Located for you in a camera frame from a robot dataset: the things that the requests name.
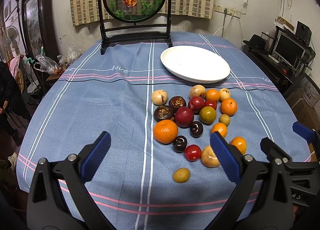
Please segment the tan spotted round fruit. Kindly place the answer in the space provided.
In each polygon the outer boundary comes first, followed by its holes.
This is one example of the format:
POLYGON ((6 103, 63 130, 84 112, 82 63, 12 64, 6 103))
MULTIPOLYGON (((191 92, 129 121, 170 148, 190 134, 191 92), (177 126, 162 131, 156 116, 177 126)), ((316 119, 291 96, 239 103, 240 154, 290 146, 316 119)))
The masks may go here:
POLYGON ((220 162, 210 145, 207 145, 203 149, 201 154, 201 161, 208 168, 217 168, 218 166, 220 166, 220 162))

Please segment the small green-yellow longan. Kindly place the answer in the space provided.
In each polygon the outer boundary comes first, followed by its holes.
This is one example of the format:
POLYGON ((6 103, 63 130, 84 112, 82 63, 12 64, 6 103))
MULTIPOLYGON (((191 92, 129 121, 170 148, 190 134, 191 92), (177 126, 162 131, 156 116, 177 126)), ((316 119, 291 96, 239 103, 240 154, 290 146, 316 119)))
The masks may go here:
POLYGON ((219 117, 219 121, 220 121, 220 123, 223 123, 225 126, 228 126, 231 122, 231 118, 227 114, 222 114, 219 117))

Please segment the wall power strip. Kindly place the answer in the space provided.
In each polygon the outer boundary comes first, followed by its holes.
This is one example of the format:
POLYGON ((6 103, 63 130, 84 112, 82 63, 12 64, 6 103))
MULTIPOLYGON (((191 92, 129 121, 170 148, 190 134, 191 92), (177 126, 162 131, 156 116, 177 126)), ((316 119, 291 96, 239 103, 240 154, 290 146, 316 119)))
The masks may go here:
POLYGON ((227 8, 221 4, 215 4, 214 11, 217 13, 223 13, 226 15, 230 15, 230 16, 236 17, 238 19, 241 17, 241 11, 238 10, 237 8, 227 8))

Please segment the black speaker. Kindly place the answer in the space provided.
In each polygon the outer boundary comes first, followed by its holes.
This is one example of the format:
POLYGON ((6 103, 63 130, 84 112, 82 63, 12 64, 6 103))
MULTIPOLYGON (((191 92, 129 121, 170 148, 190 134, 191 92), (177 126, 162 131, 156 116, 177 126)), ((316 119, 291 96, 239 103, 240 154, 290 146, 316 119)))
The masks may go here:
POLYGON ((312 31, 311 29, 305 25, 304 23, 297 21, 297 26, 296 26, 296 31, 295 35, 304 43, 309 46, 310 45, 310 40, 312 36, 312 31))

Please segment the mandarin with dark spots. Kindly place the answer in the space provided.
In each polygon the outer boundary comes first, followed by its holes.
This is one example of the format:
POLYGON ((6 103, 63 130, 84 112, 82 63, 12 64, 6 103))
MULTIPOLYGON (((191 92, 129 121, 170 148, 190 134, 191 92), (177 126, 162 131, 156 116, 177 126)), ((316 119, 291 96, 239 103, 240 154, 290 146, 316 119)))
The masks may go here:
POLYGON ((227 98, 221 102, 220 110, 223 114, 233 116, 238 110, 237 102, 232 98, 227 98))

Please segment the small spotted pale fruit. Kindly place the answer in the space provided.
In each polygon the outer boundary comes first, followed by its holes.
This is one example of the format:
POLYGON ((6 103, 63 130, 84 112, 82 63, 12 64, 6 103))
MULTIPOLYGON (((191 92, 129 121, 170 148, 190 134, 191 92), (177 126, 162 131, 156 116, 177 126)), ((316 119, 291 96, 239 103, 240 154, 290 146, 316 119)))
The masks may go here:
POLYGON ((219 95, 220 95, 220 101, 224 101, 231 97, 231 92, 227 88, 221 88, 219 90, 219 95))

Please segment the cardboard box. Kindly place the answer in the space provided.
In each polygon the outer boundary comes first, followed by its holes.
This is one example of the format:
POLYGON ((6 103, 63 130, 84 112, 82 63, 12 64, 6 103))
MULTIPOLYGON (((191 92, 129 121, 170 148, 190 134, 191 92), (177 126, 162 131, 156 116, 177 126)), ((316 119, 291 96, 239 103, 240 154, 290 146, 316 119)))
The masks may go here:
POLYGON ((307 75, 301 75, 284 92, 297 120, 309 129, 319 130, 319 86, 307 75))

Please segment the round orange fruit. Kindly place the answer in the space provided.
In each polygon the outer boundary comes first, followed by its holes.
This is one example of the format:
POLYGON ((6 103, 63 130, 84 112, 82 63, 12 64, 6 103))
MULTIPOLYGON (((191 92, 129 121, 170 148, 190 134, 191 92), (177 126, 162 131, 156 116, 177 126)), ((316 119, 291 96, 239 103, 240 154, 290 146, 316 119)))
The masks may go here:
POLYGON ((216 89, 209 89, 207 92, 206 92, 206 100, 211 100, 211 101, 219 101, 220 100, 220 93, 219 91, 217 91, 216 89))

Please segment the black equipment shelf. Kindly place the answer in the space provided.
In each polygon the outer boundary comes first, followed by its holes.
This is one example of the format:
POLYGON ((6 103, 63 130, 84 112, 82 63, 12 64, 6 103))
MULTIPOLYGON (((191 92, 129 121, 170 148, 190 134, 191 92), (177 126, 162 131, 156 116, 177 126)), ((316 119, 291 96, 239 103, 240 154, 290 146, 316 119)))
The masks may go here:
POLYGON ((244 45, 244 52, 267 75, 281 93, 286 91, 303 73, 312 70, 311 64, 316 56, 315 50, 307 46, 290 30, 276 26, 273 36, 265 32, 262 32, 260 36, 266 40, 266 51, 258 51, 244 45), (291 67, 274 53, 279 32, 287 34, 305 49, 297 68, 291 67))

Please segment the smooth orange fruit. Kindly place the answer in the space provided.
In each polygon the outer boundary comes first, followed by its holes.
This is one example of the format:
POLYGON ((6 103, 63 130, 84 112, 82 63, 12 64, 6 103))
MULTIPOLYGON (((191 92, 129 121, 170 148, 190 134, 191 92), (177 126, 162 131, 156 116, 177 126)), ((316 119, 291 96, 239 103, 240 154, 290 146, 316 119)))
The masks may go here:
POLYGON ((237 147, 237 149, 242 153, 243 155, 247 151, 247 142, 243 137, 235 137, 231 140, 230 145, 233 145, 237 147))

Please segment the beige passion fruit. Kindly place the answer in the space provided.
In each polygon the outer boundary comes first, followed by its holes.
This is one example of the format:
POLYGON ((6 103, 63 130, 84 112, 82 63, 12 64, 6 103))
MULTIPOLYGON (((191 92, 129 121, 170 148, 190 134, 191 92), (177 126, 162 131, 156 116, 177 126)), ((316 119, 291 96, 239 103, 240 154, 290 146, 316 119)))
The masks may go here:
POLYGON ((189 91, 189 98, 203 97, 206 94, 206 88, 202 85, 195 85, 189 91))

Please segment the dark cherry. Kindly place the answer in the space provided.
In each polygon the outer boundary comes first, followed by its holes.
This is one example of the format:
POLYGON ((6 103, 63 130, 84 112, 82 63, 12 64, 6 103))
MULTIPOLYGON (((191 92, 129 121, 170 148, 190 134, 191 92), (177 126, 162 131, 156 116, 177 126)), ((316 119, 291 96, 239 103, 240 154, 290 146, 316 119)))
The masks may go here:
POLYGON ((193 137, 199 138, 203 134, 203 125, 199 121, 194 121, 190 125, 190 133, 193 137))
POLYGON ((187 139, 185 136, 177 136, 173 141, 173 149, 177 153, 182 153, 187 147, 187 139))

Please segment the blue striped tablecloth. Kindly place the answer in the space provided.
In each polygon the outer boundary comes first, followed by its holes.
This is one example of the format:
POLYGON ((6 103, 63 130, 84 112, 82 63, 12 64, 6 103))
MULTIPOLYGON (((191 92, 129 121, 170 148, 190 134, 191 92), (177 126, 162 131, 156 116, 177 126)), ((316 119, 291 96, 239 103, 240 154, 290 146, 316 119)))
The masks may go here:
MULTIPOLYGON (((306 141, 295 134, 290 106, 271 80, 235 45, 211 35, 173 32, 175 46, 197 46, 224 58, 231 73, 216 88, 228 88, 238 104, 226 141, 243 137, 247 152, 264 161, 268 137, 294 161, 310 161, 306 141)), ((17 158, 19 187, 29 191, 40 158, 50 162, 77 154, 107 131, 111 147, 86 187, 117 229, 204 229, 223 207, 235 184, 221 167, 189 162, 172 145, 157 142, 153 91, 189 98, 192 84, 162 65, 166 43, 109 47, 94 44, 48 91, 37 107, 17 158), (187 168, 185 183, 173 173, 187 168)))

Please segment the black framed goldfish screen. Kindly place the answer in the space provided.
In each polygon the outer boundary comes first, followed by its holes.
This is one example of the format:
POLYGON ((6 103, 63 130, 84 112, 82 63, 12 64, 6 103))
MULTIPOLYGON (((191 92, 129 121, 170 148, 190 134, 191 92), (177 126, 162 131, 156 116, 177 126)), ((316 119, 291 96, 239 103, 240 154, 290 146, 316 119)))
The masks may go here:
POLYGON ((100 53, 134 41, 163 41, 172 47, 172 0, 98 0, 100 53))

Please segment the pale melon purple stripe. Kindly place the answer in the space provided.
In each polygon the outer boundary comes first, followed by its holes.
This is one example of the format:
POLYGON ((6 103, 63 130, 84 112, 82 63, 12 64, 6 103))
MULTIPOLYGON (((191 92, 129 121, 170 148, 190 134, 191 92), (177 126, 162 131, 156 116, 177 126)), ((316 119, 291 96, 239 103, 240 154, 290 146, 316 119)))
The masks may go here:
POLYGON ((168 100, 168 94, 164 90, 153 91, 151 100, 155 105, 164 105, 168 100))

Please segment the black hat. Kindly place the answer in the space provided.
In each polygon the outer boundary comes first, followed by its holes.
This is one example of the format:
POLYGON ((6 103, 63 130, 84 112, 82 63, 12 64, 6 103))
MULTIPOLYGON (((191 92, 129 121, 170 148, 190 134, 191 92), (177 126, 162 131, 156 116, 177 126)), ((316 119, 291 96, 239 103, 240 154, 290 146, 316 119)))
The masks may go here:
POLYGON ((250 40, 244 40, 243 43, 247 45, 249 48, 258 51, 266 51, 266 40, 264 40, 261 36, 258 36, 257 34, 252 35, 250 40))

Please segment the clear plastic bag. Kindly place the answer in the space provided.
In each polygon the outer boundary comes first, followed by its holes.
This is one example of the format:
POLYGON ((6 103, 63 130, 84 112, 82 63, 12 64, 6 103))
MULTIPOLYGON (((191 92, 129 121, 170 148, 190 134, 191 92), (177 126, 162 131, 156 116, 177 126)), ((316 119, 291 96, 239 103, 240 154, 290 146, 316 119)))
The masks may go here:
POLYGON ((40 72, 54 74, 58 70, 59 66, 53 59, 39 54, 35 56, 34 68, 40 72))

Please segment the standing fan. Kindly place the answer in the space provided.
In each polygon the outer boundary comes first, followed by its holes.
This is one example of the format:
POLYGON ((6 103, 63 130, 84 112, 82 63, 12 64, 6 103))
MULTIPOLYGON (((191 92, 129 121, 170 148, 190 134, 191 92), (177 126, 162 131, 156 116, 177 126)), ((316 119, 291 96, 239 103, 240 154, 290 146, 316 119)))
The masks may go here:
POLYGON ((20 36, 15 26, 8 26, 4 33, 4 45, 16 55, 20 55, 20 36))

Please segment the small orange kumquat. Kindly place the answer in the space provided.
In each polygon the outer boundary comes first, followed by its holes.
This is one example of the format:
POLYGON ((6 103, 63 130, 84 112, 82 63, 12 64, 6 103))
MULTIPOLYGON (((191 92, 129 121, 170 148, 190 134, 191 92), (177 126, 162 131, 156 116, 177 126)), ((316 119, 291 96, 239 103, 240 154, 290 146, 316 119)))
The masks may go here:
POLYGON ((227 135, 227 126, 224 123, 216 123, 211 129, 211 133, 218 132, 222 137, 227 135))

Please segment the large red plum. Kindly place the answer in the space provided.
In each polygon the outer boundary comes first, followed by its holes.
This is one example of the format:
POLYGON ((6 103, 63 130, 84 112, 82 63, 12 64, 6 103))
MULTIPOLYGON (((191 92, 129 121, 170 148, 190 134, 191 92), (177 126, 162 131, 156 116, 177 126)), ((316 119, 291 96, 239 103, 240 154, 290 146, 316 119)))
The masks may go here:
POLYGON ((193 111, 188 107, 181 107, 176 111, 175 122, 181 128, 187 128, 194 121, 193 111))

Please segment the large orange mandarin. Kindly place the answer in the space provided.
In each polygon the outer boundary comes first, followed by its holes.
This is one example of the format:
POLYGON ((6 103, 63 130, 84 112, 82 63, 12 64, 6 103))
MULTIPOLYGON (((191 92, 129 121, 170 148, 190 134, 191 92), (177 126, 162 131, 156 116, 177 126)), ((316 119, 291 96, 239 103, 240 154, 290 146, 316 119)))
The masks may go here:
POLYGON ((159 121, 153 128, 153 135, 158 142, 170 144, 178 136, 178 126, 168 119, 159 121))

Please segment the dark framed painting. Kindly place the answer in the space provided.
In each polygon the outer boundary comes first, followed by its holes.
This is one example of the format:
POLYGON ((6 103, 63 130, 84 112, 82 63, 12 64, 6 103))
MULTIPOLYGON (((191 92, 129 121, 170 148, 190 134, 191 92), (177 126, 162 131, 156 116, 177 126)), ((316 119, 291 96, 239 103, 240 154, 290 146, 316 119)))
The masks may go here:
POLYGON ((45 56, 57 61, 60 53, 53 24, 52 0, 21 0, 21 11, 28 54, 34 58, 43 49, 45 56))

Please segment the green-orange tomato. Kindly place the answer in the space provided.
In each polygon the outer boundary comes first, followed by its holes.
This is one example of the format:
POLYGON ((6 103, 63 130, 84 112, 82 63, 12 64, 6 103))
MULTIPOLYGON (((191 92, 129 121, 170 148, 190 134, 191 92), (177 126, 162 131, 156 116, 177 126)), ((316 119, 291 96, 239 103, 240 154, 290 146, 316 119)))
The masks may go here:
POLYGON ((201 122, 211 124, 216 119, 216 110, 213 107, 205 106, 199 113, 201 122))

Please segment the smaller red plum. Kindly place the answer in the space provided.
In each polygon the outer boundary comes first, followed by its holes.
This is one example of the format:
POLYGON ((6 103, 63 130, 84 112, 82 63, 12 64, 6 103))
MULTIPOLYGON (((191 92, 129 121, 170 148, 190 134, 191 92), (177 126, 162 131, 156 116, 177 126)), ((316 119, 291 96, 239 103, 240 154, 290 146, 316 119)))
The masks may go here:
POLYGON ((188 102, 188 107, 192 110, 193 113, 199 113, 204 106, 205 101, 200 96, 193 96, 188 102))

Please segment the yellow-green longan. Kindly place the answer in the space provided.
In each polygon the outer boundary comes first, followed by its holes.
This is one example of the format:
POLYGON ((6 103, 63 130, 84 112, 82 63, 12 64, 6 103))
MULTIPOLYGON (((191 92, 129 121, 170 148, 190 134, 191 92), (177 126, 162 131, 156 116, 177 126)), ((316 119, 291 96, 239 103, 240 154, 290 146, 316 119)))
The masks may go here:
POLYGON ((173 173, 172 178, 177 183, 185 183, 190 178, 190 171, 187 168, 180 168, 173 173))

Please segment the white round plate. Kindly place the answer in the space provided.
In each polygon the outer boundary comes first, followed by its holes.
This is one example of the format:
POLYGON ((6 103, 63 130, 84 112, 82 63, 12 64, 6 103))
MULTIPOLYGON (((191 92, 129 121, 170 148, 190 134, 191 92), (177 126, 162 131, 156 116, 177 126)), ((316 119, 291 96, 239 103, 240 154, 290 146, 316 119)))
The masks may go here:
POLYGON ((218 54, 196 46, 174 46, 160 55, 163 66, 175 76, 199 84, 213 84, 227 78, 229 64, 218 54))

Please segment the computer monitor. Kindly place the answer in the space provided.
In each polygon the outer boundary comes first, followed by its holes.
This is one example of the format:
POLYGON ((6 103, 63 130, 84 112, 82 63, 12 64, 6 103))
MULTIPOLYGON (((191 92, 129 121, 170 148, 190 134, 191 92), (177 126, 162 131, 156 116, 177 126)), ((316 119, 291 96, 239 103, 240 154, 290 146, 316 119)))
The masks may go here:
POLYGON ((274 53, 293 68, 297 68, 305 49, 283 32, 279 32, 274 53))

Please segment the red cherry tomato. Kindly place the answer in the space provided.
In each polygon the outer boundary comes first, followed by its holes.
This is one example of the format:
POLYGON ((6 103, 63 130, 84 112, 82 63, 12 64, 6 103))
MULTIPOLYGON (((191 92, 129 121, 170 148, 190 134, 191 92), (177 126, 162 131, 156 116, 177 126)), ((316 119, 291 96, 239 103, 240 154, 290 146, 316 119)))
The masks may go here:
POLYGON ((204 106, 212 107, 214 110, 217 109, 217 102, 214 100, 207 100, 204 102, 204 106))
POLYGON ((190 162, 195 162, 201 158, 202 150, 196 145, 192 144, 185 148, 184 155, 185 158, 190 162))

